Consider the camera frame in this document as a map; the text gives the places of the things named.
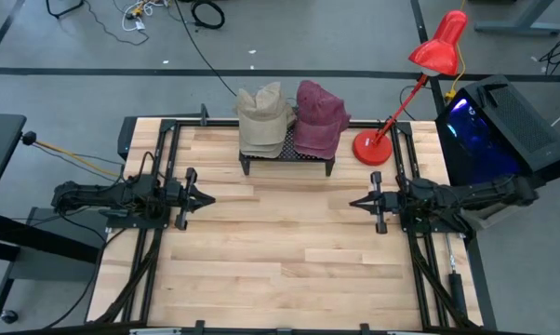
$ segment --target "blue light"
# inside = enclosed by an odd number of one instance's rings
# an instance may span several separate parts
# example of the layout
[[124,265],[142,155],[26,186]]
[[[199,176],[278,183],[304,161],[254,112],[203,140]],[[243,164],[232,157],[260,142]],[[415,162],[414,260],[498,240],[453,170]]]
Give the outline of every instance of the blue light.
[[468,101],[466,99],[462,99],[462,100],[458,101],[458,103],[456,103],[456,106],[454,106],[454,109],[452,111],[456,111],[456,110],[464,107],[467,104],[468,104]]
[[447,127],[449,128],[449,131],[454,134],[454,137],[458,137],[458,134],[456,133],[456,129],[454,129],[454,127],[452,127],[450,124],[447,124]]

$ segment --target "wooden tabletop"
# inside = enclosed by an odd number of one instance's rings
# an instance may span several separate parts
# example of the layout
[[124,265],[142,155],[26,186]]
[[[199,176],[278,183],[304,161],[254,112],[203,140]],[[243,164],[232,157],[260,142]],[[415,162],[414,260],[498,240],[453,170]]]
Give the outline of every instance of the wooden tabletop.
[[[145,151],[153,152],[159,124],[158,118],[138,120],[126,176],[138,173]],[[413,122],[412,129],[420,175],[448,183],[434,123]],[[187,231],[165,231],[149,325],[193,327],[206,320],[215,328],[358,329],[368,323],[372,329],[421,329],[398,217],[388,215],[389,233],[379,235],[373,216],[348,205],[371,189],[374,170],[382,173],[383,190],[397,190],[393,156],[380,167],[353,157],[358,132],[342,133],[331,177],[323,164],[278,162],[253,162],[246,177],[238,161],[238,127],[183,127],[175,175],[182,179],[187,167],[195,168],[199,190],[217,202],[189,214]],[[408,168],[404,138],[401,143]],[[100,316],[127,282],[137,233],[124,232],[104,252],[88,320]],[[451,237],[469,317],[481,324],[463,242]],[[448,288],[446,237],[433,239]],[[426,280],[425,286],[437,325],[433,291]]]

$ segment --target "gray floor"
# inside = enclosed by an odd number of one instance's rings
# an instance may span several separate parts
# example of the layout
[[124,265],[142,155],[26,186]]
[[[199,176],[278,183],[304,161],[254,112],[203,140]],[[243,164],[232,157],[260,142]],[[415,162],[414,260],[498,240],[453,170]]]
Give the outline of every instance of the gray floor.
[[[122,39],[141,40],[137,33],[121,30],[122,14],[111,1],[89,1],[109,30]],[[75,2],[53,0],[51,4],[58,11]],[[0,0],[0,27],[14,3],[15,0]],[[200,29],[197,33],[195,28],[191,29],[196,43],[216,68],[416,71],[407,61],[407,55],[419,42],[408,1],[227,0],[219,5],[226,13],[223,29]],[[560,36],[504,36],[480,34],[472,29],[478,20],[516,18],[526,5],[526,1],[516,5],[471,1],[466,5],[471,22],[460,46],[469,74],[541,74],[543,64],[532,58],[546,53]],[[420,6],[431,35],[443,14],[458,8],[460,1],[420,0]],[[188,5],[183,4],[182,8],[191,21]],[[173,10],[171,15],[178,16]],[[560,0],[551,5],[542,20],[560,23]],[[140,47],[122,45],[102,32],[86,7],[57,21],[47,15],[43,1],[27,0],[0,45],[0,67],[207,68],[181,24],[164,9],[155,8],[145,23],[148,42]],[[343,97],[347,110],[359,119],[392,114],[399,104],[400,89],[414,84],[410,80],[362,78],[224,79],[234,90],[242,87],[249,91],[280,80],[289,97],[296,94],[300,80],[313,79]],[[444,92],[450,85],[441,81]],[[560,83],[515,85],[546,120],[553,121],[560,115]],[[233,96],[215,77],[0,75],[0,113],[25,114],[25,130],[36,131],[42,141],[111,159],[117,159],[116,138],[124,116],[195,113],[200,103],[207,105],[212,116],[233,115]],[[430,91],[423,90],[408,110],[418,119],[434,119],[436,110]],[[560,123],[556,128],[560,132]],[[0,214],[25,217],[32,206],[48,207],[54,186],[67,180],[105,182],[35,148],[20,146],[0,182]],[[499,250],[497,246],[503,244],[513,246],[491,255],[494,261],[488,268],[488,280],[494,283],[497,294],[494,309],[502,330],[560,334],[560,276],[553,278],[554,266],[560,262],[560,234],[544,234],[542,230],[546,222],[560,232],[560,210],[555,215],[548,213],[552,208],[560,208],[560,182],[551,189],[543,192],[530,215],[504,225],[513,228],[498,226],[489,231],[493,236],[486,237],[485,243],[490,243],[493,250]],[[542,241],[543,248],[514,241]],[[538,250],[538,257],[528,250]],[[525,266],[518,266],[514,272],[510,271],[509,263]],[[0,262],[0,276],[4,268]],[[539,280],[531,280],[526,269],[540,272]],[[84,284],[17,283],[7,307],[18,311],[21,321],[11,326],[0,323],[0,331],[50,323],[77,299]],[[551,287],[557,289],[554,294]],[[63,324],[81,323],[86,308],[87,300]]]

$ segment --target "lamp shade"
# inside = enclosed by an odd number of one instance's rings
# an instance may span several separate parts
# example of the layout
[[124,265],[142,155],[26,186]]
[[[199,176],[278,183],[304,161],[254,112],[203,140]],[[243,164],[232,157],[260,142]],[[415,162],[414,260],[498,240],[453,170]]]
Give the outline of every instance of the lamp shade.
[[417,47],[408,59],[423,69],[440,74],[456,75],[458,73],[458,53],[456,44],[468,23],[464,12],[452,10],[439,23],[432,40]]

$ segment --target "stacked caps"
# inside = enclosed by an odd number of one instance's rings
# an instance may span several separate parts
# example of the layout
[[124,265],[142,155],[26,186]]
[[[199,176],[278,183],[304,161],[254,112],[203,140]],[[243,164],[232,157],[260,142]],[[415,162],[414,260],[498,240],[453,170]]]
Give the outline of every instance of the stacked caps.
[[319,84],[305,80],[297,91],[299,119],[295,126],[295,151],[319,158],[336,155],[340,134],[348,128],[351,116],[344,100],[324,90]]
[[255,97],[239,89],[234,110],[239,116],[241,153],[265,158],[280,155],[287,129],[295,120],[280,83],[267,85]]

